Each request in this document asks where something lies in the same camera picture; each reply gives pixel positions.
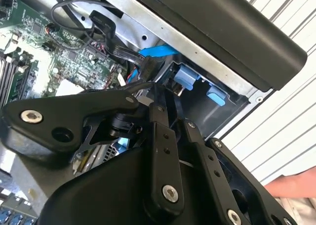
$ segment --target screw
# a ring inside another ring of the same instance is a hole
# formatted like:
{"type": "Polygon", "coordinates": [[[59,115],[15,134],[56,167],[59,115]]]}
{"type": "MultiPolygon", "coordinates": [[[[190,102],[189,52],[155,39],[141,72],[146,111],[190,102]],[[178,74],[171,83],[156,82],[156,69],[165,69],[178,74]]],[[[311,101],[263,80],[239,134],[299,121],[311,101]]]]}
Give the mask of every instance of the screw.
{"type": "Polygon", "coordinates": [[[131,102],[131,103],[134,102],[134,100],[133,100],[131,97],[129,97],[129,96],[127,96],[125,99],[126,99],[127,101],[131,102]]]}
{"type": "Polygon", "coordinates": [[[171,203],[175,203],[179,199],[177,190],[170,185],[165,185],[162,188],[162,194],[166,198],[166,200],[168,200],[171,203]]]}
{"type": "Polygon", "coordinates": [[[25,110],[21,113],[21,119],[29,124],[38,124],[43,120],[43,115],[35,110],[25,110]]]}
{"type": "Polygon", "coordinates": [[[136,133],[139,134],[142,132],[142,130],[143,130],[143,128],[141,126],[139,126],[136,128],[136,133]]]}
{"type": "Polygon", "coordinates": [[[188,122],[188,125],[189,125],[191,128],[193,128],[193,129],[196,128],[196,126],[195,126],[193,123],[191,123],[191,122],[188,122]]]}
{"type": "Polygon", "coordinates": [[[263,101],[263,97],[262,97],[262,96],[257,97],[257,99],[256,99],[256,102],[257,102],[257,103],[260,103],[260,102],[262,102],[262,101],[263,101]]]}
{"type": "Polygon", "coordinates": [[[286,225],[292,225],[292,223],[290,222],[290,220],[289,220],[289,219],[284,218],[284,221],[285,221],[286,225]]]}
{"type": "Polygon", "coordinates": [[[222,147],[222,144],[221,144],[219,141],[214,141],[214,144],[215,144],[217,147],[222,147]]]}
{"type": "Polygon", "coordinates": [[[234,210],[229,209],[227,215],[234,225],[241,225],[241,219],[234,210]]]}

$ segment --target white siding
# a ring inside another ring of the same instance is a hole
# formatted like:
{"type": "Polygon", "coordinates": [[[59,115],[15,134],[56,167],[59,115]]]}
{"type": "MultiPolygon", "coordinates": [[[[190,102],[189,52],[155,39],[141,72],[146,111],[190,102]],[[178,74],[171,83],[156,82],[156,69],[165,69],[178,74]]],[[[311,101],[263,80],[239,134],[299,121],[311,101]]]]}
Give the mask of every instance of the white siding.
{"type": "Polygon", "coordinates": [[[223,142],[262,183],[316,166],[316,0],[248,0],[299,44],[303,70],[223,142]]]}

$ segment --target green circuit board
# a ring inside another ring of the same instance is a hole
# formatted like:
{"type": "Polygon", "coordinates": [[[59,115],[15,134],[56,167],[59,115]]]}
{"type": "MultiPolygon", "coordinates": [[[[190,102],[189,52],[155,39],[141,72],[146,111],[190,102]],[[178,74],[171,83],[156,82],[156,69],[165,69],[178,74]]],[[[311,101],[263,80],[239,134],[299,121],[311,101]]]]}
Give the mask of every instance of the green circuit board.
{"type": "MultiPolygon", "coordinates": [[[[6,13],[6,17],[0,19],[0,37],[10,39],[5,47],[13,47],[13,52],[26,51],[33,56],[31,62],[38,62],[30,64],[32,70],[27,73],[16,73],[10,90],[11,98],[15,96],[15,82],[25,77],[29,79],[23,98],[38,98],[55,96],[63,80],[81,89],[103,89],[110,86],[107,80],[111,70],[115,70],[116,74],[126,73],[125,68],[96,45],[88,45],[82,50],[65,50],[58,47],[45,32],[46,25],[51,21],[20,0],[13,0],[10,7],[0,7],[0,12],[6,13]]],[[[66,30],[60,29],[53,34],[58,42],[73,48],[83,44],[81,39],[66,30]]],[[[117,78],[114,78],[111,84],[117,82],[117,78]]]]}

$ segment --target blue port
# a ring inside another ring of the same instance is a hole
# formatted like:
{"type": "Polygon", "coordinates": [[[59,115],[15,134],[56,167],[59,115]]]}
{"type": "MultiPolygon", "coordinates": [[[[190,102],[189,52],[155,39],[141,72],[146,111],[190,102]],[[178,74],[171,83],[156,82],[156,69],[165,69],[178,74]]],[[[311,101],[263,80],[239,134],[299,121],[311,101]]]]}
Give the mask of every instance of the blue port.
{"type": "Polygon", "coordinates": [[[23,225],[34,225],[36,222],[35,219],[26,219],[23,225]]]}
{"type": "Polygon", "coordinates": [[[23,216],[18,214],[15,215],[12,220],[9,222],[9,225],[20,225],[23,220],[23,216]]]}
{"type": "Polygon", "coordinates": [[[0,212],[0,224],[4,224],[8,221],[8,219],[11,216],[11,211],[10,210],[4,210],[0,212]]]}

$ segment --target black metal arm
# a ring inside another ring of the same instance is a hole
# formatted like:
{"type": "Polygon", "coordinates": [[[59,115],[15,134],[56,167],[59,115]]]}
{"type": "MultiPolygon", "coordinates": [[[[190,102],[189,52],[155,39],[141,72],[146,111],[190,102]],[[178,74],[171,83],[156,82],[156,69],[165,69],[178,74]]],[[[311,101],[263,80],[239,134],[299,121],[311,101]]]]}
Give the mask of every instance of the black metal arm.
{"type": "Polygon", "coordinates": [[[39,225],[296,224],[220,140],[205,144],[184,118],[178,96],[154,85],[146,106],[131,91],[23,100],[3,108],[3,144],[45,167],[63,167],[75,153],[119,137],[131,139],[125,153],[57,189],[39,225]]]}

